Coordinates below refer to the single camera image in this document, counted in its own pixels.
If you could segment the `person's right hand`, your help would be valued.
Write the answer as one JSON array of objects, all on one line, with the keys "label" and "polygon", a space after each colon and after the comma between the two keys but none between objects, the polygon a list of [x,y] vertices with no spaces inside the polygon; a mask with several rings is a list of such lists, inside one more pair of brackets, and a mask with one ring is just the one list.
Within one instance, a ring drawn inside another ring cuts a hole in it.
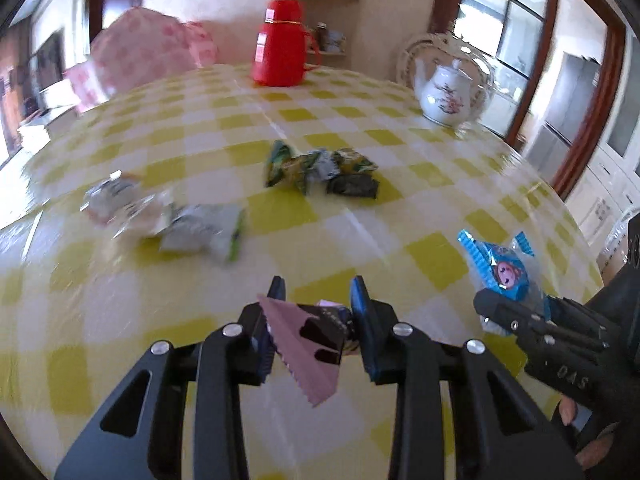
[{"label": "person's right hand", "polygon": [[562,426],[577,438],[575,458],[582,469],[591,469],[602,462],[612,448],[618,422],[605,425],[600,416],[568,396],[561,396],[558,414]]}]

